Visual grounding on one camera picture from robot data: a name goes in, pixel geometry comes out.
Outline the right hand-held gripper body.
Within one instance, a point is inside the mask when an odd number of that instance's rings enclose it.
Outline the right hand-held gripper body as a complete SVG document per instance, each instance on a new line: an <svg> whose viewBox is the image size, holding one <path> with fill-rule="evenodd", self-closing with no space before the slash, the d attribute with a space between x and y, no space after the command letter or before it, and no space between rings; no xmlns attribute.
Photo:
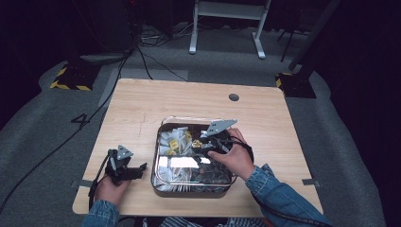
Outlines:
<svg viewBox="0 0 401 227"><path fill-rule="evenodd" d="M210 150L225 154L230 151L233 141L228 132L237 122L236 119L214 120L206 130L200 131L200 136L192 142L192 148L201 148L204 157L208 157Z"/></svg>

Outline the person's striped clothing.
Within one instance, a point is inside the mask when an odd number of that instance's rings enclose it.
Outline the person's striped clothing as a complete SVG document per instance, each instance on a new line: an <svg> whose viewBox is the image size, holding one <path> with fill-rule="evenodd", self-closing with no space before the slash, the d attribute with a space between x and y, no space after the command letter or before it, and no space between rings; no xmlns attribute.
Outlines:
<svg viewBox="0 0 401 227"><path fill-rule="evenodd" d="M143 218L138 227L268 227L261 218Z"/></svg>

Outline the clear plastic container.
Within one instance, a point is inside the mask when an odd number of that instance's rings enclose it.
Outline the clear plastic container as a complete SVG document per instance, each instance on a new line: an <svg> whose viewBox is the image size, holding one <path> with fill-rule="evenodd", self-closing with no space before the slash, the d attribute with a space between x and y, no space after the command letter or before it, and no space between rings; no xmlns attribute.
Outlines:
<svg viewBox="0 0 401 227"><path fill-rule="evenodd" d="M221 198L236 181L209 151L226 154L233 147L228 130L234 119L169 116L157 132L151 175L161 197Z"/></svg>

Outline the pile of tea bags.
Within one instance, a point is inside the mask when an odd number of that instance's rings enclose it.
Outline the pile of tea bags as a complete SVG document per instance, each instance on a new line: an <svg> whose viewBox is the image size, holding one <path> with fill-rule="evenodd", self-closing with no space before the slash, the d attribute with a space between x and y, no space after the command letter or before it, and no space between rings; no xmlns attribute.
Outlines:
<svg viewBox="0 0 401 227"><path fill-rule="evenodd" d="M224 194L230 188L233 173L225 165L193 155L192 142L200 134L189 127L160 132L151 177L156 192Z"/></svg>

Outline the person's right hand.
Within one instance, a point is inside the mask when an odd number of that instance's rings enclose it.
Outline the person's right hand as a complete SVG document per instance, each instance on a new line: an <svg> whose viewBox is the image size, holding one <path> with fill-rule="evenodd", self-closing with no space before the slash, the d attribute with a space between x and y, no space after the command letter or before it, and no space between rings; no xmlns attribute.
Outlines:
<svg viewBox="0 0 401 227"><path fill-rule="evenodd" d="M249 152L243 147L246 141L239 129L229 129L228 132L235 141L238 141L238 144L233 144L230 151L226 154L209 151L208 155L215 161L225 165L242 180L247 181L252 175L255 166Z"/></svg>

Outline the white metal stand frame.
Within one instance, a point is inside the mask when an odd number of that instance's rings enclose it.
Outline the white metal stand frame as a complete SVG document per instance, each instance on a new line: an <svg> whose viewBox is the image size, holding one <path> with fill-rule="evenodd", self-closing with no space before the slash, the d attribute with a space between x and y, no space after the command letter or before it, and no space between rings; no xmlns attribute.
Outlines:
<svg viewBox="0 0 401 227"><path fill-rule="evenodd" d="M260 36L268 16L270 2L271 0L265 0L263 6L251 6L195 0L195 5L193 8L193 28L188 52L192 55L197 52L198 20L200 16L245 19L258 22L257 30L252 33L252 39L258 58L260 60L264 60L266 58L266 54L261 44Z"/></svg>

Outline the dark slanted stand pole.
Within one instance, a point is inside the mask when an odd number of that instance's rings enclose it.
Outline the dark slanted stand pole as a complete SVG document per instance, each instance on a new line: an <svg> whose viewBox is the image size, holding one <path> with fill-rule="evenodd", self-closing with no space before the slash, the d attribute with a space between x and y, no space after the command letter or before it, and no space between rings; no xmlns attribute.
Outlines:
<svg viewBox="0 0 401 227"><path fill-rule="evenodd" d="M312 28L311 32L307 36L305 43L302 45L300 51L296 54L293 60L290 62L288 69L293 71L298 64L301 63L303 57L306 55L308 49L313 45L315 40L318 38L319 34L323 30L325 24L329 21L336 8L338 7L340 0L330 0L327 7L322 12L317 23Z"/></svg>

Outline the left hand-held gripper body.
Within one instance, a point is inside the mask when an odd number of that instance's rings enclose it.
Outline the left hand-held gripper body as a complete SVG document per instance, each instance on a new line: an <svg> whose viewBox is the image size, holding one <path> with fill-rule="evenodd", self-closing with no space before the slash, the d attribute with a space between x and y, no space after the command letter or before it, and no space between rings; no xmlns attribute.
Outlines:
<svg viewBox="0 0 401 227"><path fill-rule="evenodd" d="M105 168L105 174L112 179L114 185L120 185L122 181L132 180L133 168L128 168L133 153L127 148L119 145L117 149L108 151L109 161Z"/></svg>

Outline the person's left hand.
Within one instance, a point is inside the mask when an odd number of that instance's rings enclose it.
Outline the person's left hand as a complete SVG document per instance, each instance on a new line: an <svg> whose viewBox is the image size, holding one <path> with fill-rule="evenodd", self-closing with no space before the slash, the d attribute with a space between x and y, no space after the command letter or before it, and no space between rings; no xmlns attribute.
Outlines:
<svg viewBox="0 0 401 227"><path fill-rule="evenodd" d="M105 176L97 186L95 200L108 201L118 206L130 184L131 181L122 181L120 185L115 185L111 177Z"/></svg>

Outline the black yellow striped stand base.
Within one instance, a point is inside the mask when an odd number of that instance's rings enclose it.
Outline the black yellow striped stand base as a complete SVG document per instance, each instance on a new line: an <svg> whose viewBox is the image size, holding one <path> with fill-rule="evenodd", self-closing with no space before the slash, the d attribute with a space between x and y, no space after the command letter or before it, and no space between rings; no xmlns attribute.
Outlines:
<svg viewBox="0 0 401 227"><path fill-rule="evenodd" d="M64 90L92 91L100 65L84 63L74 66L66 63L50 84L51 88Z"/></svg>
<svg viewBox="0 0 401 227"><path fill-rule="evenodd" d="M316 97L309 80L301 79L297 74L278 73L275 75L275 82L285 97Z"/></svg>

